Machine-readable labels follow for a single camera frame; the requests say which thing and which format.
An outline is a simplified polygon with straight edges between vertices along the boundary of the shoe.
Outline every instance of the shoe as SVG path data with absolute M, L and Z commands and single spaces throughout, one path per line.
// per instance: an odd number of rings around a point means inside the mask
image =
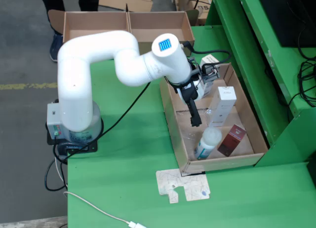
M 63 45 L 63 36 L 55 34 L 53 43 L 50 46 L 49 56 L 53 62 L 57 62 L 57 55 L 60 47 Z

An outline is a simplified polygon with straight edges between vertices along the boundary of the blue label on robot arm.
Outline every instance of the blue label on robot arm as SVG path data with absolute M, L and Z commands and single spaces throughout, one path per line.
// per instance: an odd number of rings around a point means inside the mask
M 162 42 L 159 42 L 160 51 L 164 51 L 166 49 L 171 48 L 171 42 L 170 39 L 165 39 Z

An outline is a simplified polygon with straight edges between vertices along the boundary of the open cardboard box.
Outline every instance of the open cardboard box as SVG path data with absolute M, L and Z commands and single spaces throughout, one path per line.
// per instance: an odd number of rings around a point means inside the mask
M 70 39 L 102 32 L 123 30 L 129 32 L 126 12 L 48 12 L 52 27 Z
M 161 34 L 174 34 L 184 43 L 194 44 L 194 36 L 186 12 L 131 12 L 129 13 L 130 31 L 139 43 L 141 54 L 152 50 L 152 43 Z M 191 52 L 184 49 L 187 56 Z
M 194 44 L 194 36 L 186 12 L 63 12 L 50 10 L 52 27 L 63 33 L 64 42 L 70 39 L 107 31 L 131 32 L 139 44 L 140 54 L 152 50 L 159 35 L 174 34 L 181 43 Z M 191 52 L 185 49 L 187 56 Z
M 170 138 L 182 173 L 192 174 L 254 165 L 268 151 L 264 137 L 233 67 L 231 64 L 223 64 L 220 66 L 219 73 L 221 77 L 214 81 L 209 95 L 196 101 L 202 120 L 199 127 L 191 127 L 191 115 L 187 105 L 181 101 L 179 95 L 165 80 L 160 82 L 161 97 Z M 225 157 L 215 148 L 206 160 L 197 160 L 194 156 L 194 149 L 207 127 L 205 111 L 209 107 L 218 86 L 233 86 L 237 97 L 235 106 L 227 117 L 225 124 L 219 127 L 223 134 L 222 141 L 234 124 L 244 128 L 247 135 L 229 157 Z

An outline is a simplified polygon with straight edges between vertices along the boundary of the concrete floor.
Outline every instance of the concrete floor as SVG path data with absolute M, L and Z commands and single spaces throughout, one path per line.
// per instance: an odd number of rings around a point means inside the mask
M 170 0 L 153 2 L 152 11 L 175 10 Z M 78 0 L 64 3 L 79 10 Z M 62 192 L 44 188 L 53 159 L 44 124 L 47 103 L 57 98 L 57 65 L 49 58 L 53 31 L 42 1 L 0 0 L 0 25 L 0 223 L 65 216 Z M 61 186 L 55 169 L 48 184 Z

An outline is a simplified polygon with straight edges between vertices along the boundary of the computer monitor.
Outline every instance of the computer monitor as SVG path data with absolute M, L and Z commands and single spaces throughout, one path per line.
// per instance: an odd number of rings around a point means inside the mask
M 260 0 L 274 32 L 284 47 L 316 47 L 315 0 Z

